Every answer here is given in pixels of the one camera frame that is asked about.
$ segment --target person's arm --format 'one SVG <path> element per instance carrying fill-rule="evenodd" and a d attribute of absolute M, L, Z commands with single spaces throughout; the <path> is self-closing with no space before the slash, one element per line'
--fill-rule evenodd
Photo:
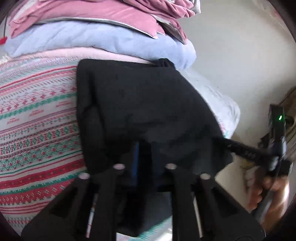
<path fill-rule="evenodd" d="M 250 199 L 248 203 L 248 209 L 254 210 L 258 203 L 262 200 L 262 190 L 269 189 L 272 185 L 271 177 L 266 177 L 263 183 L 260 185 L 257 182 L 253 184 L 250 189 Z M 276 223 L 284 215 L 289 199 L 289 181 L 287 177 L 279 177 L 275 180 L 272 188 L 275 195 L 270 205 L 270 208 L 265 216 L 265 220 L 262 223 L 262 227 L 268 233 L 276 225 Z"/>

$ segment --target metal screw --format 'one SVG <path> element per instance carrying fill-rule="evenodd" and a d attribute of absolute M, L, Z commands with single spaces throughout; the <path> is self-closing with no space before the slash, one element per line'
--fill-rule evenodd
<path fill-rule="evenodd" d="M 177 165 L 174 163 L 168 163 L 165 165 L 166 169 L 174 170 L 177 168 Z"/>
<path fill-rule="evenodd" d="M 207 174 L 207 173 L 202 173 L 200 175 L 200 178 L 203 179 L 203 180 L 209 180 L 211 178 L 211 175 Z"/>
<path fill-rule="evenodd" d="M 80 174 L 78 175 L 78 177 L 79 177 L 80 179 L 87 180 L 87 179 L 89 179 L 90 174 L 88 174 L 88 173 L 86 173 L 86 172 L 82 172 L 82 173 L 80 173 Z"/>
<path fill-rule="evenodd" d="M 125 165 L 121 164 L 121 163 L 117 163 L 113 166 L 114 169 L 116 170 L 124 170 L 125 169 Z"/>

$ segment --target black garment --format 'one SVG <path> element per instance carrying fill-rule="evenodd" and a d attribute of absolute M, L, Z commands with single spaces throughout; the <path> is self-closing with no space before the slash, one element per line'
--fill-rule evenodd
<path fill-rule="evenodd" d="M 117 216 L 117 231 L 130 236 L 171 216 L 170 196 L 153 191 L 167 163 L 215 176 L 231 161 L 212 145 L 222 133 L 202 97 L 169 60 L 154 63 L 85 59 L 77 67 L 77 120 L 88 172 L 125 164 L 140 143 L 137 188 L 119 201 L 124 208 Z"/>

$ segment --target green stripe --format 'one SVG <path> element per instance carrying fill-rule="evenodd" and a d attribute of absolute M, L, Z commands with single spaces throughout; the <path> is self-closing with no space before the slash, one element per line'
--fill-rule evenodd
<path fill-rule="evenodd" d="M 59 157 L 56 157 L 56 158 L 50 159 L 50 160 L 48 160 L 48 161 L 45 161 L 45 162 L 42 162 L 42 163 L 38 163 L 38 164 L 32 165 L 32 166 L 29 166 L 29 167 L 24 167 L 23 169 L 17 170 L 17 171 L 15 171 L 15 172 L 7 172 L 7 173 L 2 173 L 2 174 L 0 173 L 0 176 L 1 176 L 1 175 L 8 175 L 8 174 L 12 174 L 12 173 L 20 172 L 20 171 L 25 170 L 25 169 L 27 169 L 27 168 L 31 168 L 31 167 L 34 167 L 34 166 L 38 166 L 38 165 L 41 165 L 41 164 L 44 164 L 44 163 L 50 162 L 50 161 L 54 161 L 54 160 L 56 160 L 56 159 L 59 159 L 59 158 L 62 158 L 62 157 L 65 157 L 65 156 L 68 156 L 68 155 L 71 155 L 71 154 L 74 154 L 74 153 L 77 153 L 77 152 L 81 152 L 81 150 L 74 151 L 74 152 L 72 152 L 72 153 L 69 153 L 69 154 L 66 154 L 66 155 L 63 155 L 63 156 L 59 156 Z"/>
<path fill-rule="evenodd" d="M 75 174 L 71 174 L 71 175 L 69 175 L 67 177 L 63 177 L 61 179 L 57 179 L 57 180 L 54 180 L 54 181 L 51 181 L 51 182 L 48 182 L 48 183 L 41 183 L 41 184 L 30 186 L 30 187 L 27 187 L 27 188 L 24 188 L 24 189 L 19 189 L 19 190 L 14 190 L 14 191 L 0 192 L 0 196 L 10 195 L 10 194 L 16 194 L 16 193 L 22 193 L 22 192 L 27 192 L 27 191 L 30 191 L 32 189 L 43 188 L 43 187 L 47 187 L 47 186 L 54 185 L 54 184 L 57 184 L 57 183 L 61 183 L 61 182 L 64 182 L 64 181 L 68 181 L 70 179 L 74 179 L 75 177 L 77 177 L 77 175 L 80 172 L 82 172 L 82 171 L 78 171 Z"/>
<path fill-rule="evenodd" d="M 45 104 L 49 104 L 49 103 L 54 102 L 54 101 L 63 100 L 63 99 L 71 98 L 71 97 L 74 97 L 74 96 L 76 96 L 76 92 L 75 93 L 68 93 L 68 94 L 64 94 L 64 95 L 59 95 L 59 96 L 54 96 L 54 97 L 51 97 L 51 98 L 48 98 L 48 99 L 45 99 L 45 100 L 41 100 L 41 101 L 36 102 L 34 104 L 25 106 L 24 108 L 20 108 L 18 110 L 11 111 L 11 112 L 5 113 L 3 115 L 0 115 L 0 120 L 9 118 L 9 117 L 17 115 L 17 114 L 21 114 L 21 113 L 26 112 L 28 110 L 38 108 L 40 106 L 43 106 Z"/>

